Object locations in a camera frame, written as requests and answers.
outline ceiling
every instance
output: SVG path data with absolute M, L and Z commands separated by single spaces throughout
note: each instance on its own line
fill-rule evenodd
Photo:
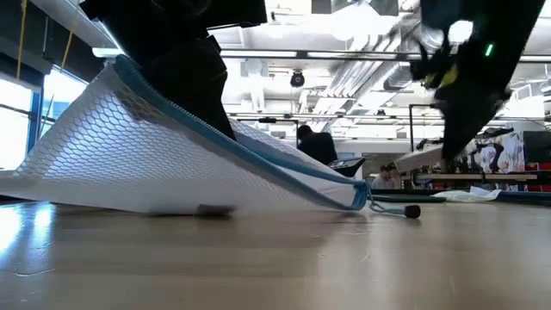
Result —
M 72 25 L 69 13 L 76 0 L 31 0 L 48 15 L 65 27 Z M 268 24 L 255 28 L 225 28 L 211 31 L 223 49 L 247 50 L 309 50 L 309 51 L 385 51 L 411 52 L 406 40 L 384 41 L 387 33 L 398 21 L 398 16 L 380 15 L 367 2 L 351 1 L 351 5 L 332 14 L 311 14 L 313 1 L 318 0 L 267 0 Z M 402 16 L 418 6 L 418 0 L 397 0 Z M 525 54 L 551 54 L 551 1 L 546 3 L 540 19 L 526 46 Z M 405 25 L 402 35 L 419 31 L 416 24 Z M 92 47 L 115 47 L 103 27 L 89 22 L 81 15 L 75 34 Z M 404 79 L 407 67 L 397 62 L 349 61 L 339 59 L 261 59 L 254 60 L 262 67 L 251 71 L 243 59 L 225 59 L 229 77 L 223 95 L 226 112 L 260 117 L 258 111 L 276 114 L 301 114 L 300 118 L 314 130 L 332 130 L 334 135 L 359 138 L 395 138 L 409 134 L 407 106 L 411 103 L 428 103 L 430 94 L 419 85 Z M 290 79 L 294 71 L 302 71 L 305 84 L 293 88 Z M 516 89 L 531 89 L 538 94 L 546 79 L 545 65 L 518 65 L 511 81 Z M 386 80 L 399 86 L 388 90 Z M 316 115 L 375 115 L 384 109 L 387 116 L 376 119 L 316 119 Z M 523 117 L 543 117 L 543 108 L 530 110 Z M 442 135 L 442 121 L 438 113 L 426 108 L 415 108 L 414 121 L 417 133 L 423 138 Z M 506 121 L 493 125 L 504 126 Z M 294 136 L 294 126 L 259 126 L 270 132 L 284 131 Z

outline table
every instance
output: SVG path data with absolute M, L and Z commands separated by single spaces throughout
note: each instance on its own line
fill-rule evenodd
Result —
M 0 207 L 0 309 L 549 309 L 551 210 L 148 217 Z

